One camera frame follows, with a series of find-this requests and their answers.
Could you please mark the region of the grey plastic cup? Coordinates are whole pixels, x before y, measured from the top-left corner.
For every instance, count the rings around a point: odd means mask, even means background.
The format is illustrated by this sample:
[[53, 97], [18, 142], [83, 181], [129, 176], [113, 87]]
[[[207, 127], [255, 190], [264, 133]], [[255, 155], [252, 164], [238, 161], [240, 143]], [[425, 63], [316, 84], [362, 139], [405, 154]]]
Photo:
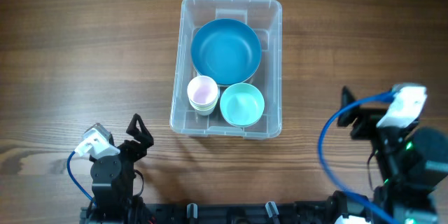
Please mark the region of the grey plastic cup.
[[198, 106], [208, 106], [208, 105], [211, 105], [211, 104], [217, 104], [218, 100], [215, 99], [214, 101], [212, 101], [212, 102], [210, 102], [210, 103], [207, 103], [207, 104], [199, 104], [199, 103], [194, 102], [194, 101], [191, 100], [191, 99], [189, 100], [189, 102], [190, 102], [191, 104], [197, 104]]

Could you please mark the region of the yellow plastic cup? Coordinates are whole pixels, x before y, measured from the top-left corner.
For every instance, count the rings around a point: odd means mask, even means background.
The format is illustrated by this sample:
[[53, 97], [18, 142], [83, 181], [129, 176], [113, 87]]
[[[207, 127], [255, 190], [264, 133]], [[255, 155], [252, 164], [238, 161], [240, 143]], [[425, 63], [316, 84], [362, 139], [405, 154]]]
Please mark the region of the yellow plastic cup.
[[199, 111], [208, 111], [210, 109], [214, 109], [216, 107], [216, 104], [211, 104], [208, 106], [198, 106], [197, 104], [191, 104], [190, 105], [195, 109]]

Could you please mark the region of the pink plastic cup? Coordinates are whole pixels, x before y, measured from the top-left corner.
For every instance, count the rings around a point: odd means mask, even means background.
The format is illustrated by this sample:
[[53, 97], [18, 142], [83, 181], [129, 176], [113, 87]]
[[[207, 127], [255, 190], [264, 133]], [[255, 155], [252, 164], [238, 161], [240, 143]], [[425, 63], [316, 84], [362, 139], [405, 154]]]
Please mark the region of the pink plastic cup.
[[188, 98], [199, 104], [207, 104], [218, 98], [218, 86], [215, 83], [189, 82], [187, 86]]

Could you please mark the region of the cream large bowl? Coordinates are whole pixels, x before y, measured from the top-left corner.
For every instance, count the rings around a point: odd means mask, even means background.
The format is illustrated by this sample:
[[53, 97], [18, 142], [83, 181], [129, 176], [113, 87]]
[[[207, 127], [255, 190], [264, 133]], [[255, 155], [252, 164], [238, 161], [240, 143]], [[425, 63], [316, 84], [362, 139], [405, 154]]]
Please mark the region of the cream large bowl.
[[190, 82], [197, 84], [200, 82], [215, 83], [218, 87], [230, 87], [231, 85], [238, 83], [250, 83], [251, 79], [252, 76], [230, 73], [228, 76], [223, 74], [217, 76], [197, 75], [196, 77], [191, 78]]

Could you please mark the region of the mint green bowl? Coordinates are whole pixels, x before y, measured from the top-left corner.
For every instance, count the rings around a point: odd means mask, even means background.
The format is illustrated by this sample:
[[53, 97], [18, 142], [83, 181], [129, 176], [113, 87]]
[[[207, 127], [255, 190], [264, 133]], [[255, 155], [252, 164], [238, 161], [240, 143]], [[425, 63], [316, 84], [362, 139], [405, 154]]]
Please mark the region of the mint green bowl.
[[261, 116], [236, 116], [236, 117], [224, 117], [225, 121], [234, 127], [250, 127], [256, 124]]
[[265, 110], [265, 99], [257, 87], [238, 83], [228, 87], [220, 97], [222, 117], [261, 116]]

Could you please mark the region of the clear plastic storage container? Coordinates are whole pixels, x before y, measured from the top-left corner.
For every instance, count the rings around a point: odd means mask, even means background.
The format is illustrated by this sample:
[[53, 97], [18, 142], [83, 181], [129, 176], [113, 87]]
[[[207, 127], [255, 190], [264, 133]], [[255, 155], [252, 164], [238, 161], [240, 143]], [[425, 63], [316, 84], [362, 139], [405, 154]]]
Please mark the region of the clear plastic storage container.
[[[250, 127], [234, 127], [219, 108], [208, 116], [199, 115], [190, 105], [187, 86], [198, 75], [193, 66], [191, 44], [206, 23], [222, 18], [235, 19], [254, 30], [261, 44], [262, 59], [248, 80], [261, 91], [265, 110]], [[179, 27], [174, 90], [169, 124], [179, 134], [269, 139], [282, 130], [282, 7], [276, 0], [183, 0]]]

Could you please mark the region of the dark blue bowl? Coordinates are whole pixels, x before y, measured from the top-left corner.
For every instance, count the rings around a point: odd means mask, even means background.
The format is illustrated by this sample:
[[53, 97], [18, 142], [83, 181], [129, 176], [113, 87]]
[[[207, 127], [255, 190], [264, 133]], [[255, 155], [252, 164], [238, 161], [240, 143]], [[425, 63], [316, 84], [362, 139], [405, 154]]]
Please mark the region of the dark blue bowl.
[[198, 74], [206, 76], [252, 76], [262, 60], [256, 33], [233, 19], [217, 19], [201, 27], [192, 40], [190, 54]]

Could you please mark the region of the cream plastic cup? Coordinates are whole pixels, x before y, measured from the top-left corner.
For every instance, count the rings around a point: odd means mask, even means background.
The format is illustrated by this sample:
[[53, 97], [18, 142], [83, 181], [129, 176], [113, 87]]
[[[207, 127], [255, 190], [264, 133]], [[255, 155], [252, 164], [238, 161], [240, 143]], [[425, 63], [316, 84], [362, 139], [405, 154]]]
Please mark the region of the cream plastic cup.
[[199, 109], [195, 109], [195, 112], [201, 116], [208, 116], [210, 115], [212, 112], [214, 111], [214, 108], [210, 108], [207, 110], [199, 110]]

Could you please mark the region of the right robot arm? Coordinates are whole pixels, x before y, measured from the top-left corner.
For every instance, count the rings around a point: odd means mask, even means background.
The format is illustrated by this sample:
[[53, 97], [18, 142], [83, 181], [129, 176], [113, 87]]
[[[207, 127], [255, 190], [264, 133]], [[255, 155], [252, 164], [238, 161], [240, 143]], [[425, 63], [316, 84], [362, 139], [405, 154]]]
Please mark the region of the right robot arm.
[[374, 189], [374, 204], [399, 223], [438, 223], [431, 193], [447, 177], [447, 135], [419, 126], [426, 88], [399, 84], [386, 98], [388, 108], [344, 112], [340, 127], [352, 126], [353, 140], [369, 141], [384, 181]]

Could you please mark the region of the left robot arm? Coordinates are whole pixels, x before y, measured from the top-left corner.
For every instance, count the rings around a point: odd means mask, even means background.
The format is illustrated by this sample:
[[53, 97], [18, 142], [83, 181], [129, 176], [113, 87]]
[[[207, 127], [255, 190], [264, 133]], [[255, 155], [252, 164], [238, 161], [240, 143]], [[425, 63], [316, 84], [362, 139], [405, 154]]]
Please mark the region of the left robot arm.
[[119, 145], [119, 154], [91, 159], [94, 197], [82, 210], [81, 223], [156, 223], [141, 194], [133, 193], [134, 179], [142, 175], [134, 163], [147, 155], [154, 140], [138, 114], [133, 115], [126, 133], [133, 140]]

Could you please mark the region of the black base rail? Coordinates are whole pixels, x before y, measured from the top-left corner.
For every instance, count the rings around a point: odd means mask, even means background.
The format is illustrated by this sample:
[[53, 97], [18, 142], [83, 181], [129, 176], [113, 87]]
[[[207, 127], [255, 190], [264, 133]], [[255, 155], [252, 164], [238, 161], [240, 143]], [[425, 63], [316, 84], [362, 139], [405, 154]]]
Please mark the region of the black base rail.
[[276, 213], [269, 213], [266, 204], [186, 205], [147, 204], [142, 214], [101, 217], [94, 209], [82, 208], [81, 223], [334, 223], [348, 213], [335, 202], [294, 202], [277, 204]]

